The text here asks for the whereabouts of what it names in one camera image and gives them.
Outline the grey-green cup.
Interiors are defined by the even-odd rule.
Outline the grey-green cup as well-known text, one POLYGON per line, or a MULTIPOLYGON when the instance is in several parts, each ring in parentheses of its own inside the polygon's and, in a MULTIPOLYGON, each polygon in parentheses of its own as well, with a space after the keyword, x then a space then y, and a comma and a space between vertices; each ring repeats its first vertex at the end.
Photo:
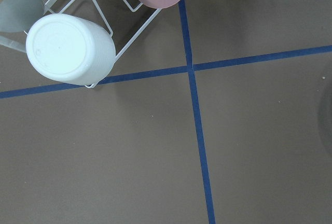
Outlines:
POLYGON ((43 0, 3 0, 1 2, 1 31, 8 33, 26 31, 43 14, 43 0))

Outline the white cup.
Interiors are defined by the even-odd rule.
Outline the white cup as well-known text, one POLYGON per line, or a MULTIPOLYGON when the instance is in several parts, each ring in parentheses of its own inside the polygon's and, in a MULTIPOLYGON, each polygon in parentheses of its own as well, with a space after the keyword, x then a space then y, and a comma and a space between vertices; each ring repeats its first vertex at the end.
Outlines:
POLYGON ((29 62, 41 75, 87 88, 103 80, 117 61, 114 41, 103 27, 67 14, 36 21, 25 46, 29 62))

